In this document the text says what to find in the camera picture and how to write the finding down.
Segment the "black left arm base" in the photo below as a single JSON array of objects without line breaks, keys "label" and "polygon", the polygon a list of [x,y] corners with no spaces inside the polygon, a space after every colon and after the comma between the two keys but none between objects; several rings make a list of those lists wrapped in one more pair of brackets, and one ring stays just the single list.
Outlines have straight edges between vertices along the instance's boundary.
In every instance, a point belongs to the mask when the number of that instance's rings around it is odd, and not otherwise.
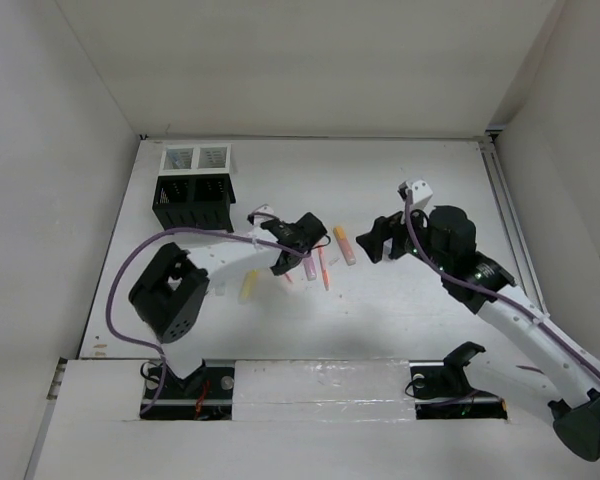
[{"label": "black left arm base", "polygon": [[144,380],[139,416],[149,421],[229,421],[232,419],[235,363],[203,361],[191,375],[178,379],[167,369],[158,390],[162,365],[147,361],[140,367]]}]

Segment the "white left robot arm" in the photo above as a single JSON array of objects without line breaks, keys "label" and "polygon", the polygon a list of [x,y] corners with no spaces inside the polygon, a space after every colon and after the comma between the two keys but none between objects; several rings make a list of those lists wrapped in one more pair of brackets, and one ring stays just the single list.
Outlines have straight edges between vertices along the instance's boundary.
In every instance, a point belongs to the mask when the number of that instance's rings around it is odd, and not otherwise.
[{"label": "white left robot arm", "polygon": [[184,249],[170,242],[155,253],[128,299],[160,345],[189,333],[210,290],[253,270],[283,276],[327,236],[322,221],[310,212],[286,222],[264,208],[248,221],[252,228],[244,234],[208,230],[218,243]]}]

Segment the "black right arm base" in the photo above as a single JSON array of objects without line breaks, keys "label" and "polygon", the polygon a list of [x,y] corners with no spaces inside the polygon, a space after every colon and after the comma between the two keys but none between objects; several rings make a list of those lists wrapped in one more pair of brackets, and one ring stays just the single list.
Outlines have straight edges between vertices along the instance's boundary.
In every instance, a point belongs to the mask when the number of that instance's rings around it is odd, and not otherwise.
[{"label": "black right arm base", "polygon": [[504,401],[476,390],[464,368],[485,348],[465,342],[442,360],[418,360],[409,364],[410,378],[404,394],[415,402],[417,420],[507,420]]}]

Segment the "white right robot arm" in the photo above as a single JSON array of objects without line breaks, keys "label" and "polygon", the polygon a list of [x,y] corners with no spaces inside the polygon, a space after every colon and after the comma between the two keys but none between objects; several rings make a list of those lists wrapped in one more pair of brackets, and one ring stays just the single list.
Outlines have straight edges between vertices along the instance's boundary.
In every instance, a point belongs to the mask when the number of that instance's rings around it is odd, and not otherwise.
[{"label": "white right robot arm", "polygon": [[529,368],[497,360],[466,342],[444,359],[442,381],[453,393],[498,395],[549,425],[583,460],[600,459],[600,360],[562,332],[495,260],[478,251],[476,226],[454,206],[430,214],[414,207],[377,218],[357,236],[370,260],[411,255],[430,266],[447,293],[512,342]]}]

